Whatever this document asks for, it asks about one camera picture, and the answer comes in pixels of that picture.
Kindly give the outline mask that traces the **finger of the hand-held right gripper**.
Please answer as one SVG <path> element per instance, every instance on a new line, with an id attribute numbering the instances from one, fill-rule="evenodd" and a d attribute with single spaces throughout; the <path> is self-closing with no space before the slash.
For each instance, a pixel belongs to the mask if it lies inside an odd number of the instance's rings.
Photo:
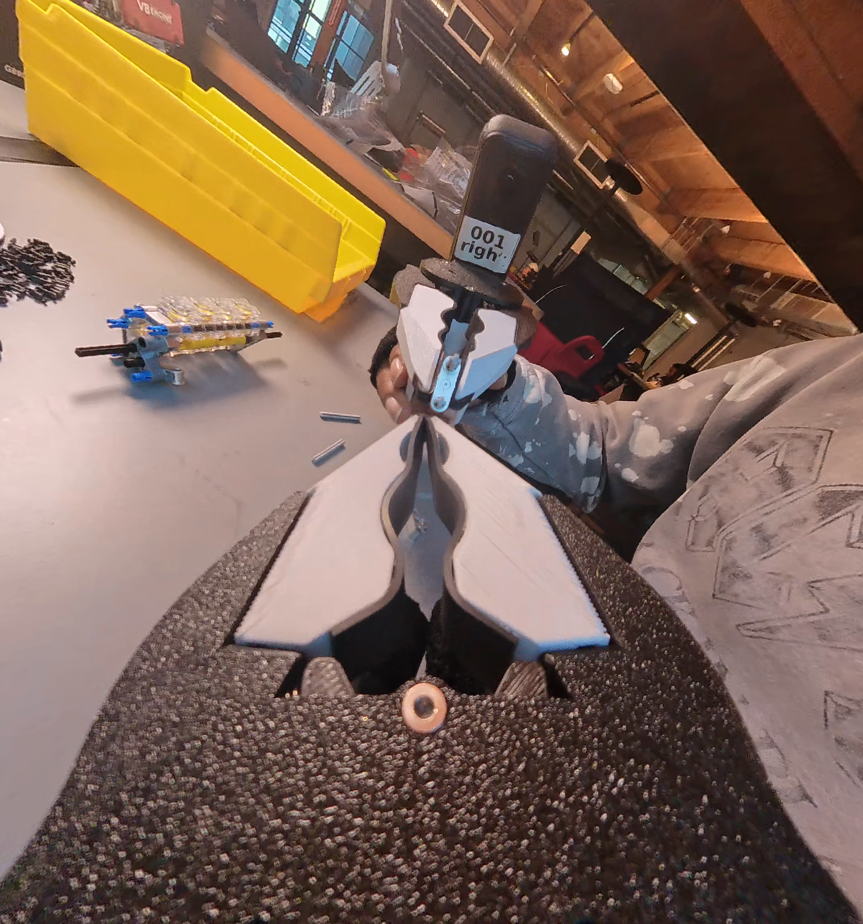
<path id="1" fill-rule="evenodd" d="M 495 308 L 476 312 L 464 337 L 460 373 L 447 410 L 450 424 L 459 423 L 469 405 L 507 374 L 517 353 L 516 333 L 515 313 Z"/>
<path id="2" fill-rule="evenodd" d="M 444 356 L 447 333 L 445 312 L 451 299 L 434 287 L 417 285 L 409 302 L 401 309 L 397 341 L 410 375 L 407 394 L 418 393 L 429 403 L 435 375 Z"/>

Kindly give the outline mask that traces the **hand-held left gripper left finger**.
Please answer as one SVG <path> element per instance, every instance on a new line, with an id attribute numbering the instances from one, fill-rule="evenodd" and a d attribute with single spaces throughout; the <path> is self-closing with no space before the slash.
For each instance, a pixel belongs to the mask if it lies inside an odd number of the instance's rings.
<path id="1" fill-rule="evenodd" d="M 333 636 L 389 602 L 402 582 L 391 494 L 417 473 L 412 418 L 309 492 L 234 630 L 236 644 L 330 652 Z"/>

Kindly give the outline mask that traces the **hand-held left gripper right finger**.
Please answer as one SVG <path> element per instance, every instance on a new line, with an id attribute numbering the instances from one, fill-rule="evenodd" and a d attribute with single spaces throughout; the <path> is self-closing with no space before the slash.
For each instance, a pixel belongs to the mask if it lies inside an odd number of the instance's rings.
<path id="1" fill-rule="evenodd" d="M 444 584 L 480 638 L 458 642 L 459 653 L 537 660 L 608 646 L 541 492 L 436 418 L 425 420 L 425 449 L 435 508 L 451 536 Z"/>

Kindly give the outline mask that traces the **thin silver toy liftarm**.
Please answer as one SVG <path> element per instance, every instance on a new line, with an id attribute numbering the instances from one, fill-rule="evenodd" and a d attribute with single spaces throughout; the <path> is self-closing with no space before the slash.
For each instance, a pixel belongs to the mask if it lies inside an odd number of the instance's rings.
<path id="1" fill-rule="evenodd" d="M 451 411 L 451 403 L 459 384 L 462 370 L 460 354 L 451 353 L 444 356 L 435 375 L 433 389 L 429 399 L 430 412 L 439 416 Z"/>

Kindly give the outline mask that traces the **grey desk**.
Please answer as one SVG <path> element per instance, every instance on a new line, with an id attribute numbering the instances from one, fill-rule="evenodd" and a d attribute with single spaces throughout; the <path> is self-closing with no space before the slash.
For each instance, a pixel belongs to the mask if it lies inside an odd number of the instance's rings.
<path id="1" fill-rule="evenodd" d="M 0 221 L 76 261 L 61 302 L 0 308 L 1 878 L 148 630 L 290 494 L 390 429 L 367 367 L 393 308 L 362 285 L 327 321 L 296 315 L 76 167 L 0 162 Z M 75 356 L 165 295 L 246 298 L 283 337 L 192 356 L 181 386 Z"/>

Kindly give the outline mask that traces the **person's right hand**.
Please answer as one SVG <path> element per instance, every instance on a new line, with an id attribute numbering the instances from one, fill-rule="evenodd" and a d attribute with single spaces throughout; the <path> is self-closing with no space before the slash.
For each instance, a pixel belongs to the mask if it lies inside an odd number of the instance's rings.
<path id="1" fill-rule="evenodd" d="M 406 394 L 411 379 L 401 348 L 394 338 L 386 338 L 378 344 L 369 376 L 381 405 L 393 423 L 402 423 L 413 416 L 414 409 Z"/>

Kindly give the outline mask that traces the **red chair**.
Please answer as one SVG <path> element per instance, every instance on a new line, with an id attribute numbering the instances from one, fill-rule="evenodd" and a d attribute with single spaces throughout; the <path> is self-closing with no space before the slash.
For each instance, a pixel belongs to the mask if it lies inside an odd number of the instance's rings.
<path id="1" fill-rule="evenodd" d="M 580 400 L 598 400 L 606 391 L 586 382 L 589 371 L 603 361 L 604 348 L 590 335 L 563 343 L 545 323 L 539 321 L 530 343 L 519 349 L 519 355 L 549 371 L 564 393 Z"/>

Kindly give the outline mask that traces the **pile of clear plastic bags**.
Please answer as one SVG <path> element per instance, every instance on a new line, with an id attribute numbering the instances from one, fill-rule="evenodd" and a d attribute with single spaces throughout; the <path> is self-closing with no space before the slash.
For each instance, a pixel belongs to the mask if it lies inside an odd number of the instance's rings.
<path id="1" fill-rule="evenodd" d="M 404 146 L 392 133 L 380 96 L 363 96 L 328 82 L 322 98 L 322 126 L 350 150 L 373 161 L 414 204 L 439 225 L 454 230 L 467 190 L 471 148 Z"/>

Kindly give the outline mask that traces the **wooden workbench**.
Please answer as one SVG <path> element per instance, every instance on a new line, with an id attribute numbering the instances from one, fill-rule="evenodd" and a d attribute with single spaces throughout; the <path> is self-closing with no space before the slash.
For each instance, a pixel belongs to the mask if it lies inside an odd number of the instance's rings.
<path id="1" fill-rule="evenodd" d="M 203 63 L 221 82 L 253 109 L 275 123 L 290 141 L 367 198 L 391 220 L 407 229 L 439 257 L 449 256 L 451 236 L 427 212 L 402 192 L 378 167 L 356 154 L 322 127 L 309 109 L 285 95 L 217 35 L 204 37 Z"/>

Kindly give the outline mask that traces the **clear toy engine block assembly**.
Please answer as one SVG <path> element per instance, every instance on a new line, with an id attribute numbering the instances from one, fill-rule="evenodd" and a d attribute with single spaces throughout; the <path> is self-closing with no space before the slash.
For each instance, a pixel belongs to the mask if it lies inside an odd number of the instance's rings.
<path id="1" fill-rule="evenodd" d="M 122 340 L 78 347 L 79 358 L 107 356 L 133 383 L 183 384 L 183 372 L 167 359 L 211 352 L 239 352 L 282 336 L 273 321 L 244 298 L 166 296 L 154 304 L 125 308 L 106 321 Z"/>

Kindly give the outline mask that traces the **long yellow plastic bin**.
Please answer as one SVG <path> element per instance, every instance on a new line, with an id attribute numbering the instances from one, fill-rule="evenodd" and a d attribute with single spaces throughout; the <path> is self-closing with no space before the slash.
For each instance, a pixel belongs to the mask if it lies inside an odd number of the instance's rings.
<path id="1" fill-rule="evenodd" d="M 294 312 L 368 280 L 383 219 L 184 64 L 74 2 L 16 13 L 39 140 Z"/>

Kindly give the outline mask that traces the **pile of small black links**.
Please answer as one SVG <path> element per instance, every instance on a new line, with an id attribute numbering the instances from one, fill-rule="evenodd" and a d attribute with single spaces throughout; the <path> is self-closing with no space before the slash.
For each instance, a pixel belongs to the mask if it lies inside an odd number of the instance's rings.
<path id="1" fill-rule="evenodd" d="M 71 256 L 40 239 L 0 243 L 0 307 L 26 298 L 40 305 L 60 302 L 75 281 L 75 267 Z"/>

